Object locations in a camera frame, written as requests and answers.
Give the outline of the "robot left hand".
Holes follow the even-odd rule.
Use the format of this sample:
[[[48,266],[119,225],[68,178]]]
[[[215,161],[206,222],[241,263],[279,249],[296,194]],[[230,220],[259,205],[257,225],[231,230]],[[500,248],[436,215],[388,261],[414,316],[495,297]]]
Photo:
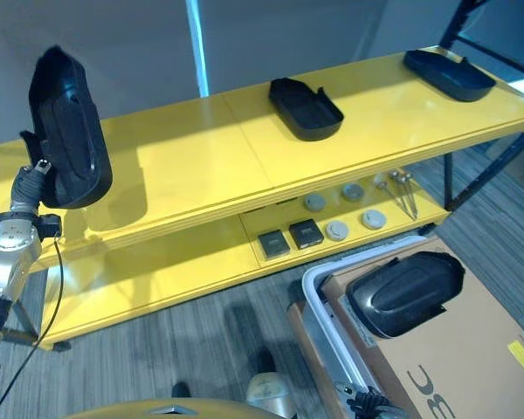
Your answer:
[[[52,164],[45,157],[40,141],[34,133],[24,130],[20,137],[24,141],[30,165],[22,166],[12,183],[10,210],[37,215],[45,195],[46,177]]]

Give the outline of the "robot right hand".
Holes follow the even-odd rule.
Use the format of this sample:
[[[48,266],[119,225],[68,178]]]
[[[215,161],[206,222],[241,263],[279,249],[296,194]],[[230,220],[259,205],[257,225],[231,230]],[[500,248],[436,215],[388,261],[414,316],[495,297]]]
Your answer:
[[[346,404],[354,414],[354,418],[408,418],[403,409],[394,405],[388,397],[371,386],[368,386],[368,390],[363,392],[359,391],[352,383],[336,381],[334,387],[339,393],[347,397]]]

